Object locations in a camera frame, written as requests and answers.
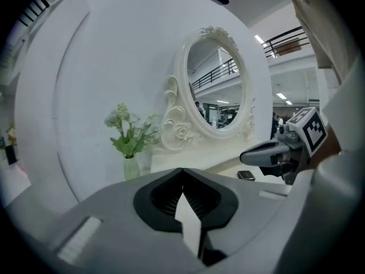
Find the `ceiling light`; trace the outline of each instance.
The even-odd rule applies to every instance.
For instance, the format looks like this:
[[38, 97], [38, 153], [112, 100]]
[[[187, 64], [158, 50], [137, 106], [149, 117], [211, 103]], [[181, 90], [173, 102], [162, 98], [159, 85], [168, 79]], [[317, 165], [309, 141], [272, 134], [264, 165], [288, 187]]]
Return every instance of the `ceiling light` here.
[[281, 99], [286, 99], [285, 95], [283, 95], [281, 92], [279, 92], [278, 94], [276, 94], [278, 97], [280, 97]]
[[260, 38], [258, 35], [255, 35], [255, 39], [258, 40], [260, 43], [264, 43], [262, 38]]

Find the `ornate mirror frame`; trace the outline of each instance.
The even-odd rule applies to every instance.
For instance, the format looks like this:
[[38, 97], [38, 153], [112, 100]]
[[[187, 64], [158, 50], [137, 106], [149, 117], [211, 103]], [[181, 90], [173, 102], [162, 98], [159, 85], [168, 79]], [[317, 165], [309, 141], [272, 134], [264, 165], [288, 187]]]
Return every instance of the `ornate mirror frame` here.
[[[215, 129], [210, 126], [196, 109], [189, 89], [187, 62], [191, 47], [204, 39], [214, 39], [226, 49], [235, 60], [242, 80], [242, 100], [239, 112], [225, 128]], [[208, 27], [192, 33], [184, 41], [177, 53], [175, 75], [166, 79], [167, 110], [162, 123], [162, 144], [168, 150], [182, 150], [193, 138], [227, 139], [237, 134], [253, 134], [252, 80], [246, 68], [242, 54], [233, 38], [220, 27]]]

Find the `glass vase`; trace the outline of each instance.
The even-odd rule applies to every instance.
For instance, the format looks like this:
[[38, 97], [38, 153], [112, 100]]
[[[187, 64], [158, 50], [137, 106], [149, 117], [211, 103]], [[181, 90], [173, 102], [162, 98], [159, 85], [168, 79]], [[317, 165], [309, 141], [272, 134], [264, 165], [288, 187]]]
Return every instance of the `glass vase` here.
[[132, 158], [124, 158], [123, 170], [125, 180], [132, 180], [141, 176], [141, 172], [139, 170], [138, 162], [135, 156]]

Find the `smartphone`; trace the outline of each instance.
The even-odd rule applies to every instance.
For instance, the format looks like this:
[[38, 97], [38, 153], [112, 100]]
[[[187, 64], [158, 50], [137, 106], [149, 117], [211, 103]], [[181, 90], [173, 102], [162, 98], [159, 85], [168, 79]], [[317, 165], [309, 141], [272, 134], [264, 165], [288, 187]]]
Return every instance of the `smartphone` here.
[[238, 171], [237, 176], [241, 180], [252, 180], [255, 181], [255, 177], [250, 171]]

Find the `metal railing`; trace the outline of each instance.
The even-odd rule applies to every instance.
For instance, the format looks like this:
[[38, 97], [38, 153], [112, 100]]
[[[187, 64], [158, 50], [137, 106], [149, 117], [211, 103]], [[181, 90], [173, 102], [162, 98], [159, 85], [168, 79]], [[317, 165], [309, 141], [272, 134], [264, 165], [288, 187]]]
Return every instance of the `metal railing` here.
[[214, 80], [221, 78], [225, 75], [233, 74], [238, 72], [238, 67], [235, 61], [229, 59], [218, 67], [214, 68], [211, 72], [208, 72], [198, 80], [192, 83], [193, 89], [201, 88], [202, 86], [212, 83]]
[[21, 16], [18, 18], [18, 20], [24, 24], [25, 26], [29, 26], [34, 20], [40, 16], [48, 7], [50, 7], [50, 4], [47, 2], [47, 0], [39, 0], [41, 3], [38, 3], [37, 0], [33, 0], [24, 10]]
[[303, 27], [299, 26], [269, 39], [262, 45], [264, 46], [265, 44], [267, 46], [263, 49], [268, 58], [270, 56], [276, 57], [277, 55], [283, 55], [283, 53], [292, 53], [293, 51], [297, 51], [295, 49], [298, 48], [300, 50], [302, 46], [309, 45], [310, 42]]

